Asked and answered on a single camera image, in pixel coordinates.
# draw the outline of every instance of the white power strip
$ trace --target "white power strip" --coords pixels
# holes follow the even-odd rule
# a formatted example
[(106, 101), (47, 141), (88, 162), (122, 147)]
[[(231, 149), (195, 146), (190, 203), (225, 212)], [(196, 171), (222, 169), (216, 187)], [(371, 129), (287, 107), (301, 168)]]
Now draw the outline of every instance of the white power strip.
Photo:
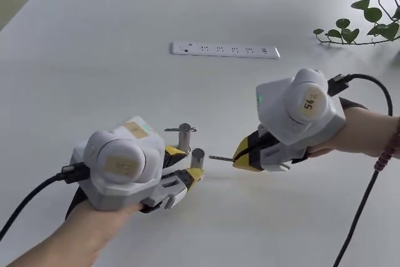
[(235, 56), (263, 59), (279, 59), (280, 57), (275, 47), (190, 42), (173, 42), (171, 52), (190, 56)]

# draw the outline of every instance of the finger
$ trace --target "finger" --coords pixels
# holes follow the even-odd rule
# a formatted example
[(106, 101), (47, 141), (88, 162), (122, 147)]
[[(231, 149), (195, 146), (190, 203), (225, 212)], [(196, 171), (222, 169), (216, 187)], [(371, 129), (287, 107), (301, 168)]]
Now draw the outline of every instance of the finger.
[(333, 149), (325, 148), (314, 151), (309, 154), (309, 158), (317, 158), (318, 156), (323, 156), (324, 154), (330, 153)]
[(141, 203), (138, 204), (133, 204), (132, 206), (128, 206), (127, 208), (125, 208), (125, 212), (127, 212), (128, 214), (131, 214), (133, 212), (137, 212), (140, 211), (141, 209), (143, 209), (143, 205)]

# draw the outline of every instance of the wrist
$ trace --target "wrist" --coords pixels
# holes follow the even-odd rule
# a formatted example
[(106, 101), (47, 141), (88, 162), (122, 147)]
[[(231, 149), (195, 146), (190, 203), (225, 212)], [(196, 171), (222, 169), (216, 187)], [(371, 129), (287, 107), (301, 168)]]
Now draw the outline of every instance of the wrist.
[(362, 108), (349, 108), (344, 112), (349, 125), (356, 128), (361, 152), (377, 158), (396, 132), (398, 118), (374, 113)]
[(62, 266), (91, 266), (100, 249), (93, 237), (83, 238), (81, 235), (68, 233), (68, 229), (62, 226), (43, 243), (56, 262), (63, 262)]

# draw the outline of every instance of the white table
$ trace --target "white table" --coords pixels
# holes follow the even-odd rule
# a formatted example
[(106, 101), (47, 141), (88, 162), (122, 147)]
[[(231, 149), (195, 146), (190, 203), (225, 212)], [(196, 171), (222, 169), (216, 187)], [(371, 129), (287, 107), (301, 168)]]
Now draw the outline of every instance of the white table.
[[(30, 0), (0, 34), (0, 220), (68, 163), (74, 143), (135, 114), (159, 132), (189, 122), (199, 128), (194, 147), (230, 156), (258, 125), (256, 85), (300, 68), (368, 73), (398, 96), (399, 43), (329, 48), (311, 33), (342, 16), (365, 31), (352, 1)], [(275, 45), (282, 58), (169, 54), (179, 40)], [(345, 95), (386, 111), (371, 84)], [(330, 266), (373, 163), (335, 153), (254, 174), (208, 159), (204, 182), (179, 206), (133, 216), (96, 266)], [(397, 167), (380, 175), (343, 266), (400, 263)], [(29, 204), (1, 243), (0, 265), (52, 233), (75, 189), (54, 184)]]

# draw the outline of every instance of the human hand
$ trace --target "human hand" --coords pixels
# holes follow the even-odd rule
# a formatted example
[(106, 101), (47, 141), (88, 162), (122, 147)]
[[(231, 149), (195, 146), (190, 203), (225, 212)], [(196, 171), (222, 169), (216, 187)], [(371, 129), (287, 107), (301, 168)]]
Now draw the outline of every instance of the human hand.
[(120, 211), (96, 211), (90, 202), (84, 201), (73, 209), (50, 239), (63, 252), (69, 253), (74, 263), (90, 266), (129, 216), (141, 208), (141, 204), (135, 204)]
[(322, 156), (332, 150), (363, 153), (377, 158), (391, 136), (396, 132), (398, 119), (370, 112), (363, 108), (344, 111), (346, 124), (329, 141), (308, 149), (310, 158)]

